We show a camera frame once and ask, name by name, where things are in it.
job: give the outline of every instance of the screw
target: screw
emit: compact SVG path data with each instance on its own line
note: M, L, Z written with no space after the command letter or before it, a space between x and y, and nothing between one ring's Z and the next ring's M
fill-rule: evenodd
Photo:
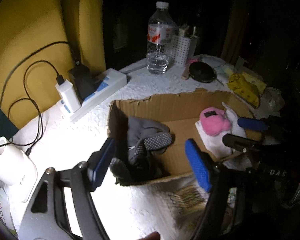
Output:
M53 167L47 168L46 173L49 175L51 173L54 173L56 170Z
M79 166L80 169L82 169L83 167L86 166L86 164L87 164L87 162L80 162L80 163L78 164L78 166Z

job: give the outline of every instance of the perforated white container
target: perforated white container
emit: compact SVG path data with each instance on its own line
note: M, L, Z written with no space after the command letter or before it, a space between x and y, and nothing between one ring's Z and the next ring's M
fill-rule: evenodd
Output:
M167 55L174 60L174 64L185 66L188 59L194 55L198 37L185 38L177 35L172 36Z

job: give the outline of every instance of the finger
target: finger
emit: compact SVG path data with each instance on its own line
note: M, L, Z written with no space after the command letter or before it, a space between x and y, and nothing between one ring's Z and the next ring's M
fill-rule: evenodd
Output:
M160 234L158 232L153 232L140 240L160 240L160 239L161 239Z

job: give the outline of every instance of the white power strip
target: white power strip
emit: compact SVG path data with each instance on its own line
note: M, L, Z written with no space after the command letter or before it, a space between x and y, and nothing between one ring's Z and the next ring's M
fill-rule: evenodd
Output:
M60 107L61 112L71 123L75 123L81 117L83 117L91 109L95 108L102 101L107 99L113 93L117 92L120 88L127 84L127 76L112 68L101 73L96 78L97 90L91 95L87 96L82 102L81 108L71 113L63 100L57 102L57 106Z

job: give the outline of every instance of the table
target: table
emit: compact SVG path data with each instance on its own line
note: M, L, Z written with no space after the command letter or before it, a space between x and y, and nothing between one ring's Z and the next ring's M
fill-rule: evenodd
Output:
M140 60L123 70L133 69L145 62L146 59ZM56 105L45 111L42 114L44 135L30 154L30 159L38 171L37 183L48 167L54 167L57 171L70 169L80 161L88 160L92 152L101 148L107 138L107 117L112 100L143 99L153 94L182 93L194 91L196 88L229 91L227 86L222 86L217 81L209 84L202 84L192 79L183 81L180 78L183 70L183 67L173 66L159 76L150 74L146 68L132 72L128 74L126 86L74 124L63 118ZM271 113L262 100L257 110L252 108L251 110L256 118L267 117ZM25 143L32 140L37 133L37 121L37 117L31 120L14 136L14 141ZM175 227L170 207L166 203L168 196L165 192L161 192L162 188L159 185L121 187L114 183L115 178L108 170L102 186L91 194L111 240L139 239L153 231L160 232L164 240L181 239L187 234ZM81 236L71 189L66 188L65 195L71 229L73 233ZM17 231L27 204L28 202L10 203L11 215Z

